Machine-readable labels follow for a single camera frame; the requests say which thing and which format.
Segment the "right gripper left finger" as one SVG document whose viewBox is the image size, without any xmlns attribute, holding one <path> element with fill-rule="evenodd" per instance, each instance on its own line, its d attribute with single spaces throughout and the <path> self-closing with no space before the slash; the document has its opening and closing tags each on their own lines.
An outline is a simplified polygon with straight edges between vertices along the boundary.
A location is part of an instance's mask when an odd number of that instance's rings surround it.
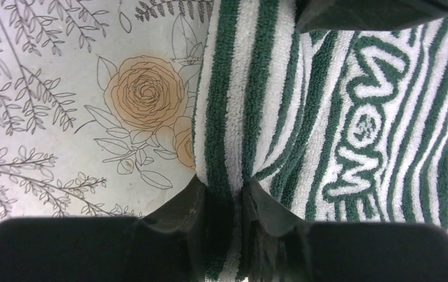
<svg viewBox="0 0 448 282">
<path fill-rule="evenodd" d="M 204 281 L 206 186 L 145 217 L 0 222 L 0 281 Z"/>
</svg>

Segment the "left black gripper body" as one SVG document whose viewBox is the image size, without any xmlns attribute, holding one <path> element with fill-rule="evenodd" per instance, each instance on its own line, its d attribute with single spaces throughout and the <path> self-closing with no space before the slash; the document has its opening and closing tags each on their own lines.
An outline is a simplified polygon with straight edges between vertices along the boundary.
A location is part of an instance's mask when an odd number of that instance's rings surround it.
<svg viewBox="0 0 448 282">
<path fill-rule="evenodd" d="M 297 1 L 296 28 L 301 33 L 399 31 L 448 17 L 447 0 Z"/>
</svg>

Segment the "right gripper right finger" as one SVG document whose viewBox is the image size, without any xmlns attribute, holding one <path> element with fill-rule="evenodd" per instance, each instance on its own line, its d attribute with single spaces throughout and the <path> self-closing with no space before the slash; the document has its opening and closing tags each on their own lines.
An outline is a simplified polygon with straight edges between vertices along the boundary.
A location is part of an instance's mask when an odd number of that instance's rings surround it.
<svg viewBox="0 0 448 282">
<path fill-rule="evenodd" d="M 448 281 L 448 234 L 420 223 L 306 221 L 243 188 L 249 281 Z"/>
</svg>

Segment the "green white striped towel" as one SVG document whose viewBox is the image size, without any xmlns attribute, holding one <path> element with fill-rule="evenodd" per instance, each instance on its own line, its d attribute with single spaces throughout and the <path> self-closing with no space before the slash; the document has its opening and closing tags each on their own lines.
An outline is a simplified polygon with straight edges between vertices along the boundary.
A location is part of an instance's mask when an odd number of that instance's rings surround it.
<svg viewBox="0 0 448 282">
<path fill-rule="evenodd" d="M 301 33 L 296 1 L 215 1 L 192 121 L 207 281 L 241 281 L 238 195 L 302 219 L 448 230 L 448 17 Z"/>
</svg>

